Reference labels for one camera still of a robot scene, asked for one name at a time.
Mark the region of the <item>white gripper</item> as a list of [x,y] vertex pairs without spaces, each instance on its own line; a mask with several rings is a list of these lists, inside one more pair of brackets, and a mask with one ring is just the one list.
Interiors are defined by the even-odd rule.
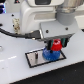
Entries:
[[72,33],[58,21],[41,22],[40,23],[41,39],[47,42],[46,48],[51,49],[54,39],[69,38]]

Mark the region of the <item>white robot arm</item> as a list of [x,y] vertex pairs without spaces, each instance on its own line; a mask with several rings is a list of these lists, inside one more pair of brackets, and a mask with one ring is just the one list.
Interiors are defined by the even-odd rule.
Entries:
[[55,39],[66,47],[68,39],[77,32],[75,12],[84,0],[24,0],[20,7],[20,33],[38,37],[55,50]]

